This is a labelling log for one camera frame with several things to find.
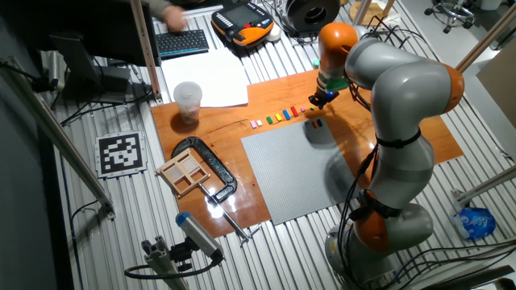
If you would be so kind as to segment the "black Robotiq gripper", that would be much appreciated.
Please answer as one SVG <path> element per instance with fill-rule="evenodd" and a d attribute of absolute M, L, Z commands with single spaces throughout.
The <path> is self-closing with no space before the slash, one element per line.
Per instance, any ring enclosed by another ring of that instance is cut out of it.
<path fill-rule="evenodd" d="M 325 92 L 323 90 L 317 89 L 312 96 L 309 96 L 309 101 L 314 106 L 317 106 L 320 110 L 322 110 L 327 103 L 332 102 L 338 96 L 338 91 Z"/>

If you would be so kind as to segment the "person's bare hand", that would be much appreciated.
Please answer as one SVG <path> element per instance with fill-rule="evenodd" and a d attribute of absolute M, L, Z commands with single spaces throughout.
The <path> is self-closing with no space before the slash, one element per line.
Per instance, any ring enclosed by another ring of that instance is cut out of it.
<path fill-rule="evenodd" d="M 163 9 L 160 16 L 169 31 L 179 32 L 186 27 L 184 12 L 179 6 L 168 6 Z"/>

